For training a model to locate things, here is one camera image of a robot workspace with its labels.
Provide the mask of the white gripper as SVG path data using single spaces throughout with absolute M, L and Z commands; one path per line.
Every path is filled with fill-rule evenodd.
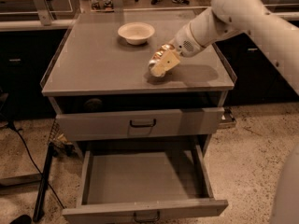
M 180 63 L 179 55 L 193 57 L 205 49 L 195 40 L 190 23 L 184 25 L 170 43 L 175 49 L 157 51 L 150 61 L 150 73 L 155 77 L 163 77 L 169 70 L 178 65 Z

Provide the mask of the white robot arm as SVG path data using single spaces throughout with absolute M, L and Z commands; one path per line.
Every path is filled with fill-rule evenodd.
M 160 47 L 149 63 L 162 77 L 179 64 L 171 57 L 193 57 L 207 46 L 244 33 L 299 92 L 299 30 L 272 14 L 261 0 L 211 0 L 211 7 L 184 25 Z M 267 224 L 299 224 L 299 144 L 288 153 L 279 173 Z

